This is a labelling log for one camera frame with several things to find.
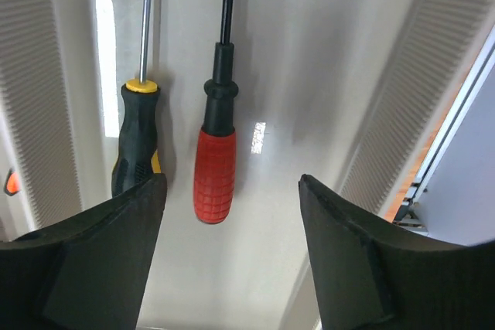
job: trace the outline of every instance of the red screwdriver handle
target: red screwdriver handle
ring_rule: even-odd
[[[235,132],[214,137],[200,131],[194,169],[194,211],[208,224],[222,222],[230,211],[235,182]]]

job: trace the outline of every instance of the screwdriver shaft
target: screwdriver shaft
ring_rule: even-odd
[[[152,0],[143,0],[142,6],[142,30],[141,30],[141,55],[139,57],[139,82],[146,82],[146,67],[148,65],[148,39],[149,23],[152,12]]]
[[[234,0],[222,1],[222,26],[220,28],[220,43],[230,43],[230,25],[232,23],[232,5]]]

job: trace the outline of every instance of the ribbed panel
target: ribbed panel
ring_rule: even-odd
[[[0,241],[7,241],[7,233],[5,231],[5,227],[3,226],[3,222],[0,219]]]
[[[418,0],[342,196],[378,213],[494,0]]]
[[[81,210],[52,0],[0,0],[0,91],[38,226]]]

